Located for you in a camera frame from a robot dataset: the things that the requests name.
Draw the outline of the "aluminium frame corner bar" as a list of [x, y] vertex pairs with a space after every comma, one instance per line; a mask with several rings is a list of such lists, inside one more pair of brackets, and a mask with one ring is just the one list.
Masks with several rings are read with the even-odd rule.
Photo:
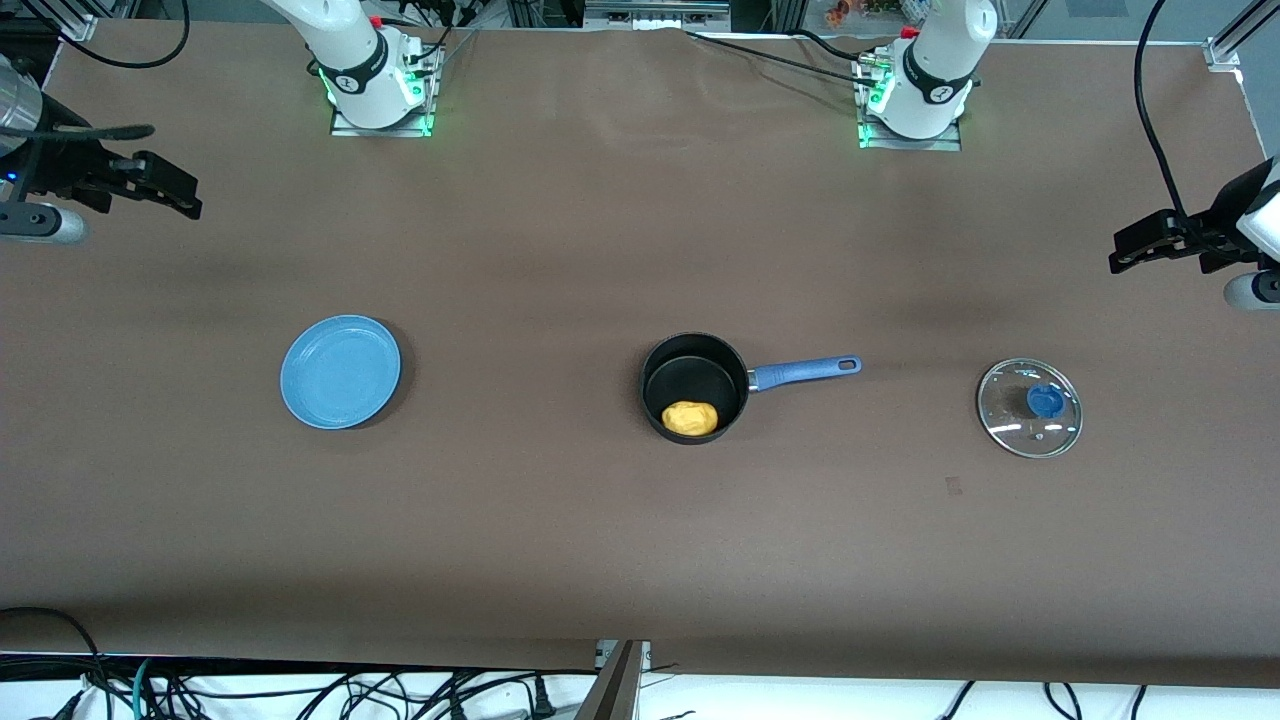
[[1207, 69], [1212, 73], [1238, 69], [1239, 50], [1270, 20], [1279, 17], [1280, 0], [1249, 0], [1230, 22], [1204, 41], [1202, 49]]

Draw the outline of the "brown table cover sheet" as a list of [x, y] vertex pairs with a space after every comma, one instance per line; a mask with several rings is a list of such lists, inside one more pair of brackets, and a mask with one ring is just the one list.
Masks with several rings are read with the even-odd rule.
[[[1110, 273], [1167, 202], [1129, 47], [991, 47], [960, 152], [860, 149], [836, 79], [673, 31], [481, 32], [417, 140], [332, 136], [306, 61], [266, 24], [60, 53], [204, 214], [0, 242], [0, 607], [120, 653], [1280, 685], [1280, 313]], [[401, 383], [320, 430], [282, 360], [346, 314]], [[863, 369], [677, 445], [639, 380], [689, 332]], [[1075, 387], [1064, 455], [982, 428], [1010, 357]]]

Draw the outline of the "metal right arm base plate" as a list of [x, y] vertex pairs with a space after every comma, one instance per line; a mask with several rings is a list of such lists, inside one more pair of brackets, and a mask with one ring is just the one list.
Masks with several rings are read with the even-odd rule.
[[419, 59], [417, 54], [406, 55], [404, 59], [413, 59], [404, 69], [393, 70], [389, 78], [394, 79], [394, 86], [399, 94], [396, 99], [403, 100], [404, 115], [396, 123], [381, 128], [364, 128], [352, 123], [337, 106], [335, 97], [326, 87], [326, 100], [332, 105], [329, 132], [335, 137], [396, 137], [396, 138], [426, 138], [433, 135], [436, 114], [436, 102], [442, 83], [442, 50], [436, 50], [425, 59]]

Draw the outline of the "grey power strip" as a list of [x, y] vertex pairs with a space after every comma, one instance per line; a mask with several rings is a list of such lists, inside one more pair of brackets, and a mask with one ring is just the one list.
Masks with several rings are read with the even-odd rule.
[[584, 0], [585, 29], [695, 29], [730, 32], [730, 0]]

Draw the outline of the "glass lid with blue knob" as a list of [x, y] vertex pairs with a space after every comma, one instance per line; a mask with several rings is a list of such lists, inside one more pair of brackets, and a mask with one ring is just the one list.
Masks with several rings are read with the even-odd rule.
[[998, 447], [1034, 460], [1068, 452], [1084, 421], [1073, 383], [1033, 357], [1010, 357], [988, 368], [975, 389], [975, 411]]

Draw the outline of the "aluminium table edge bracket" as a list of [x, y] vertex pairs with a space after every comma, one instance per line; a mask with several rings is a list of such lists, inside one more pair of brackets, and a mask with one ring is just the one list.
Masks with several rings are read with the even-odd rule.
[[637, 720], [643, 674], [652, 669], [649, 641], [599, 641], [603, 662], [573, 720]]

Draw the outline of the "blue round plate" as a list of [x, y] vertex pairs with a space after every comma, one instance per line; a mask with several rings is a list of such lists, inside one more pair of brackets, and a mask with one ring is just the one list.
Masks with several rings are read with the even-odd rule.
[[374, 419], [396, 395], [401, 375], [401, 347], [388, 327], [346, 314], [315, 323], [292, 342], [279, 389], [296, 420], [346, 430]]

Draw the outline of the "yellow potato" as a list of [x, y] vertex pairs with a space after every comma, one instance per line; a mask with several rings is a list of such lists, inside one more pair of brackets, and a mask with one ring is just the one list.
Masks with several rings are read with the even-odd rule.
[[660, 423], [677, 436], [707, 437], [718, 430], [719, 414], [713, 404], [681, 400], [662, 411]]

